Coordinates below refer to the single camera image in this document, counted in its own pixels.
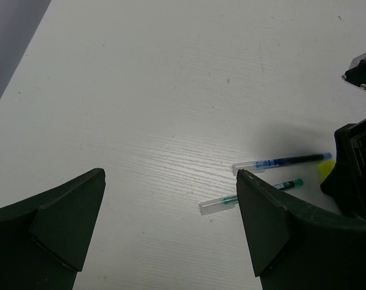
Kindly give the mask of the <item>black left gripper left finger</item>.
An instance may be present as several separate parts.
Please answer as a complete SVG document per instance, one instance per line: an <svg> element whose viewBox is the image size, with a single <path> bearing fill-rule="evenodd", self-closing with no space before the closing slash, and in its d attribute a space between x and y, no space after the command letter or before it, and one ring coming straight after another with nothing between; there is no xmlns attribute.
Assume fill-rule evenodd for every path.
<svg viewBox="0 0 366 290"><path fill-rule="evenodd" d="M0 208L0 289L72 289L105 191L95 168Z"/></svg>

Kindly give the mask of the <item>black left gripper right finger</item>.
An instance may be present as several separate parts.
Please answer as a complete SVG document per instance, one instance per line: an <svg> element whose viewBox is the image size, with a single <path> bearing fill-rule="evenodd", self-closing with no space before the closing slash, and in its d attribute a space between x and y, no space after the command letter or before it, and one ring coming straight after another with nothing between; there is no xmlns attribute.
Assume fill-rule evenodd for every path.
<svg viewBox="0 0 366 290"><path fill-rule="evenodd" d="M366 221L237 173L253 271L263 289L366 289Z"/></svg>

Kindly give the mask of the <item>yellow cap black highlighter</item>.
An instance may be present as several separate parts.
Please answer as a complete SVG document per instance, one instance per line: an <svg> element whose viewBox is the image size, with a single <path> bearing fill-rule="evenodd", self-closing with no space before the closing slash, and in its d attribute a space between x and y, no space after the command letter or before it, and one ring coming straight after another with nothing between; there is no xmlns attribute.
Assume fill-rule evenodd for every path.
<svg viewBox="0 0 366 290"><path fill-rule="evenodd" d="M329 176L329 174L331 174L335 165L335 160L327 160L323 161L321 164L318 164L318 176L320 182L323 182Z"/></svg>

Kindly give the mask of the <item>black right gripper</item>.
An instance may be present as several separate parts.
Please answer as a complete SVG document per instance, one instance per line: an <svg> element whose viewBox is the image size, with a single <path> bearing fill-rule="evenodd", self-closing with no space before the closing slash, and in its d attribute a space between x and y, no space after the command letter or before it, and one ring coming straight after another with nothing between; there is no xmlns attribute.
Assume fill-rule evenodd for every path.
<svg viewBox="0 0 366 290"><path fill-rule="evenodd" d="M366 119L335 132L336 165L321 182L323 194L345 215L366 220Z"/></svg>

